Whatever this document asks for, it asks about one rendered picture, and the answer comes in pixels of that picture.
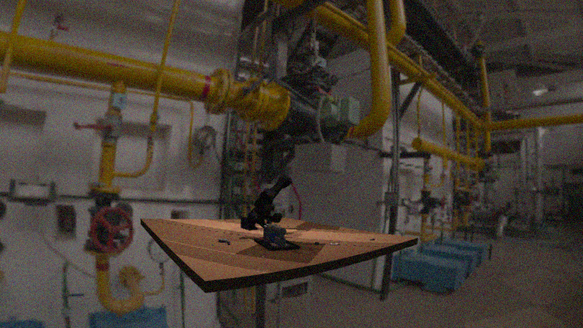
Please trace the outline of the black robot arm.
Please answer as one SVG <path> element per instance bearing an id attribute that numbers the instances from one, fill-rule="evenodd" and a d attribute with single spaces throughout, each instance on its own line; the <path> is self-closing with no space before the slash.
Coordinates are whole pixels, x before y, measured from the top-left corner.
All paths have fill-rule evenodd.
<path id="1" fill-rule="evenodd" d="M 259 198 L 256 199 L 256 201 L 254 203 L 255 207 L 253 208 L 251 213 L 255 212 L 258 215 L 257 207 L 259 205 L 262 205 L 262 207 L 260 207 L 260 211 L 259 211 L 260 215 L 262 213 L 271 214 L 270 211 L 274 210 L 274 208 L 275 208 L 274 204 L 272 204 L 273 199 L 277 196 L 277 194 L 281 191 L 281 189 L 286 188 L 291 183 L 292 183 L 292 179 L 289 176 L 287 176 L 286 174 L 281 174 L 278 177 L 277 183 L 271 189 L 266 188 L 264 191 L 261 192 Z"/>

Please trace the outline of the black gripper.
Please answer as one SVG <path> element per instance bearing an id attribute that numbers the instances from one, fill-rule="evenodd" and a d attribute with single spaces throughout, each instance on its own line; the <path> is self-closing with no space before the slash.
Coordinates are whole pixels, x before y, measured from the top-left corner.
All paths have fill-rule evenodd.
<path id="1" fill-rule="evenodd" d="M 259 205 L 257 207 L 258 209 L 258 216 L 256 216 L 256 213 L 249 213 L 247 218 L 248 218 L 248 223 L 252 223 L 254 220 L 253 219 L 257 219 L 257 224 L 261 225 L 262 227 L 264 227 L 264 225 L 266 225 L 265 220 L 267 220 L 267 224 L 271 224 L 272 222 L 274 223 L 280 223 L 281 219 L 282 219 L 282 214 L 281 213 L 274 213 L 274 215 L 269 215 L 269 213 L 262 213 L 260 215 L 259 211 L 260 211 L 260 207 L 262 207 L 262 205 Z"/>

